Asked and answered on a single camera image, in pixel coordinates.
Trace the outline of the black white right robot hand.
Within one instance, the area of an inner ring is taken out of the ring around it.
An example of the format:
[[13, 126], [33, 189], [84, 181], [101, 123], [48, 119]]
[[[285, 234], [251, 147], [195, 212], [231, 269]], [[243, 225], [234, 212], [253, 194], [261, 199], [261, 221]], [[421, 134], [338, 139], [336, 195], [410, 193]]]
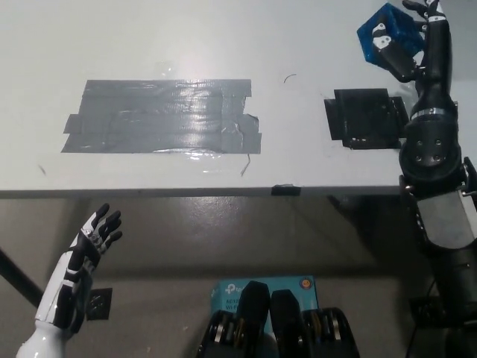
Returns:
[[425, 47], [421, 63], [405, 53], [386, 27], [381, 15], [372, 30], [373, 50], [384, 69], [399, 82], [415, 82], [418, 100], [411, 110], [411, 119], [420, 116], [456, 116], [458, 111], [450, 96], [452, 84], [452, 36], [449, 22], [439, 1], [404, 1], [403, 6], [425, 19], [416, 26], [424, 35]]

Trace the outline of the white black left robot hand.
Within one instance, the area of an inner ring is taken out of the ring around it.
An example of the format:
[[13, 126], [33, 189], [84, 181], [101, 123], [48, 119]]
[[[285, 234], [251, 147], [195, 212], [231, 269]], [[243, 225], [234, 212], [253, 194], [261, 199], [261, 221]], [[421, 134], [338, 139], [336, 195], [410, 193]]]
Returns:
[[60, 255], [38, 306], [35, 320], [76, 334], [86, 316], [92, 276], [101, 258], [119, 240], [121, 212], [101, 205]]

